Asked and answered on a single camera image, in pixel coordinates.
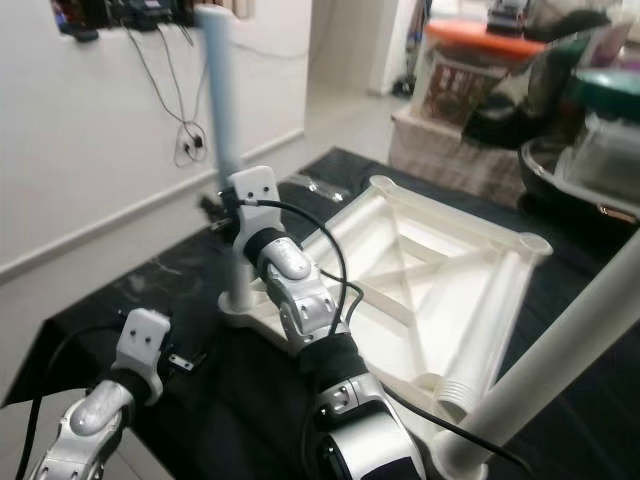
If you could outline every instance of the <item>orange lid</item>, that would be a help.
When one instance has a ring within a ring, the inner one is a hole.
[[[490,48],[520,57],[530,57],[545,49],[544,43],[489,33],[486,24],[467,20],[433,20],[426,31],[449,42]]]

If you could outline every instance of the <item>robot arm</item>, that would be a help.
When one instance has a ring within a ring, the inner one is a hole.
[[[136,408],[162,395],[157,364],[169,320],[132,310],[116,347],[107,378],[67,409],[58,437],[29,477],[31,480],[99,480]]]
[[[290,350],[315,396],[316,461],[323,479],[425,479],[415,444],[368,371],[341,321],[330,333],[336,304],[318,266],[286,234],[280,212],[258,206],[278,200],[271,169],[229,177],[227,211],[237,208],[234,252],[246,258],[280,311]]]

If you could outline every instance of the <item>white pole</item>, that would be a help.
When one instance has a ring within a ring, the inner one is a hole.
[[[460,427],[504,445],[640,318],[640,232],[618,252]],[[491,453],[440,432],[430,445],[444,478],[481,478]]]
[[[209,69],[209,98],[213,119],[213,167],[220,174],[222,188],[228,186],[229,176],[242,169],[236,136],[236,109],[232,88],[231,20],[233,14],[226,8],[198,5],[198,24],[202,27],[205,53]],[[233,258],[229,272],[229,291],[224,295],[224,309],[232,313],[251,308],[249,282],[253,278],[251,265],[243,258]]]

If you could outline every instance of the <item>black table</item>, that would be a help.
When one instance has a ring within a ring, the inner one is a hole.
[[[553,257],[533,275],[503,372],[628,237],[593,239],[574,226],[568,229],[566,222],[540,218],[535,209],[507,210],[341,150],[331,151],[305,173],[348,188],[354,196],[367,187],[371,175],[386,175],[507,228],[539,233],[553,245]],[[280,194],[321,219],[344,206],[286,183]],[[313,231],[286,212],[283,221],[299,240]],[[137,417],[134,430],[154,455],[179,479],[303,478],[299,437],[307,393],[290,358],[254,332],[226,326],[216,302],[228,258],[228,247],[208,230],[201,231],[49,319],[7,401],[32,397],[48,357],[68,332],[117,322],[119,310],[154,308],[171,315],[170,343],[176,353],[191,359],[207,353],[195,372],[173,375],[161,401]],[[110,365],[117,337],[115,332],[82,337],[60,358],[47,390],[95,381]],[[635,328],[511,442],[509,447],[532,464],[538,478],[640,478],[639,346],[640,329]],[[508,463],[491,461],[490,479],[517,478],[522,474]]]

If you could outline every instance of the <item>green lid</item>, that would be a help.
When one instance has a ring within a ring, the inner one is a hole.
[[[570,90],[569,96],[588,109],[640,122],[640,72],[580,70]]]

